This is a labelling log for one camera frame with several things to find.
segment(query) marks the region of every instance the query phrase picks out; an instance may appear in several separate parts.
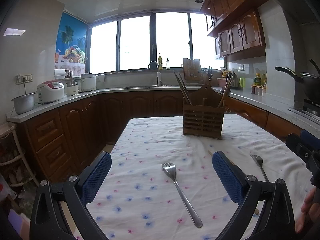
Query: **window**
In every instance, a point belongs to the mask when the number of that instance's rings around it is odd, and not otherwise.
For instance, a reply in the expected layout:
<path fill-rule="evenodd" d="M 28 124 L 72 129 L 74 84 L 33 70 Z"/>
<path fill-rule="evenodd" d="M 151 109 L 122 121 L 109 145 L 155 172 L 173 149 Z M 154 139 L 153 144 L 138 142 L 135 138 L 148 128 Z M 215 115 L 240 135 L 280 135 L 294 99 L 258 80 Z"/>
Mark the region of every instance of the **window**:
<path fill-rule="evenodd" d="M 170 67 L 180 67 L 184 57 L 190 58 L 188 14 L 157 13 L 156 34 L 157 59 L 160 53 L 162 66 L 167 57 Z"/>
<path fill-rule="evenodd" d="M 214 39 L 207 36 L 207 24 L 205 15 L 198 13 L 190 13 L 193 58 L 199 58 L 202 68 L 212 67 L 220 69 L 224 66 L 223 59 L 214 59 Z"/>
<path fill-rule="evenodd" d="M 120 70 L 147 68 L 150 62 L 150 16 L 121 21 Z"/>
<path fill-rule="evenodd" d="M 116 71 L 117 22 L 110 22 L 92 28 L 90 72 Z"/>

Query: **mural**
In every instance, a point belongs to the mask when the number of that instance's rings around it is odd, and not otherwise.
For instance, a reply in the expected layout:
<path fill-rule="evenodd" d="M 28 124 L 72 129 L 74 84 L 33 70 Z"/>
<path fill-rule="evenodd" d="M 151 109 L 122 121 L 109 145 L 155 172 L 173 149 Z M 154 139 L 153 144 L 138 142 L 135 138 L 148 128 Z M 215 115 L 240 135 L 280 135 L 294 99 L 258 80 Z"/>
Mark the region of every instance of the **mural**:
<path fill-rule="evenodd" d="M 87 24 L 62 13 L 54 55 L 55 69 L 69 69 L 73 75 L 85 73 Z"/>

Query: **blue sky in mural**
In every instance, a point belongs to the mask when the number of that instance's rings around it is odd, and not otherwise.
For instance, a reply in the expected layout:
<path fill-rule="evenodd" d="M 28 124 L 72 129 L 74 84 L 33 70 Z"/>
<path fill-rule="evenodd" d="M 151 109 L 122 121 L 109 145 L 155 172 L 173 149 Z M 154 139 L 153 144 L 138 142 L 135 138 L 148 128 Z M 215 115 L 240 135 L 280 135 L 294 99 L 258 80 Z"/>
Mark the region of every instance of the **blue sky in mural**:
<path fill-rule="evenodd" d="M 69 49 L 68 43 L 63 43 L 62 37 L 61 37 L 61 33 L 66 32 L 66 25 L 70 26 L 70 28 L 73 30 L 73 36 L 68 37 L 70 47 L 73 45 L 77 45 L 80 47 L 82 51 L 85 52 L 85 39 L 86 39 L 88 26 L 87 24 L 79 21 L 78 19 L 66 13 L 62 13 L 62 16 L 61 16 L 58 36 L 57 36 L 56 51 L 58 51 L 59 49 L 61 51 L 60 54 L 64 54 L 65 50 Z"/>

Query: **white floral tablecloth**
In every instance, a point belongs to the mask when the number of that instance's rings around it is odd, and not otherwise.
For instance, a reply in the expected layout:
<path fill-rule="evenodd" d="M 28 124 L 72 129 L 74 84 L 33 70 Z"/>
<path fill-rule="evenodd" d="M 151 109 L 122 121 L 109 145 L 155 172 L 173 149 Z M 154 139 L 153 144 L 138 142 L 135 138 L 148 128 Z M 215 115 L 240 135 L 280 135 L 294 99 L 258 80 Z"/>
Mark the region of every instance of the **white floral tablecloth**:
<path fill-rule="evenodd" d="M 108 239 L 215 239 L 238 205 L 233 203 L 212 167 L 208 154 L 221 150 L 245 174 L 263 180 L 250 157 L 263 158 L 271 182 L 285 180 L 295 218 L 307 192 L 311 173 L 283 142 L 235 115 L 225 114 L 222 139 L 184 136 L 182 116 L 132 119 L 111 152 L 112 167 L 87 208 Z M 161 164 L 177 166 L 177 181 L 203 222 L 196 228 Z M 254 215 L 243 238 L 250 236 Z M 74 236 L 82 239 L 76 229 Z"/>

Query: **tablecloth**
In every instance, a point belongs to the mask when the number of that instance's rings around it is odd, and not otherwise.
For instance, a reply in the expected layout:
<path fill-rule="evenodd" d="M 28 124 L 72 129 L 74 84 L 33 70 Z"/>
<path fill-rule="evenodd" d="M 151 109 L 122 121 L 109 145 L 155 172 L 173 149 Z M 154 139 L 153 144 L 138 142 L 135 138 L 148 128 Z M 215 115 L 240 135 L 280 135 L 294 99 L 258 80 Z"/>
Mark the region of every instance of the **tablecloth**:
<path fill-rule="evenodd" d="M 225 114 L 221 140 L 184 136 L 182 116 L 132 119 L 111 152 L 112 167 L 94 201 L 92 217 L 109 239 L 215 239 L 238 205 L 233 203 L 212 167 L 212 153 L 221 150 L 245 174 L 264 181 L 250 157 L 263 158 L 271 182 L 285 180 L 295 219 L 307 192 L 311 173 L 286 145 L 236 114 Z M 177 166 L 177 181 L 203 222 L 196 228 L 172 180 L 161 164 Z M 250 236 L 253 215 L 243 239 Z M 79 231 L 74 236 L 82 239 Z"/>

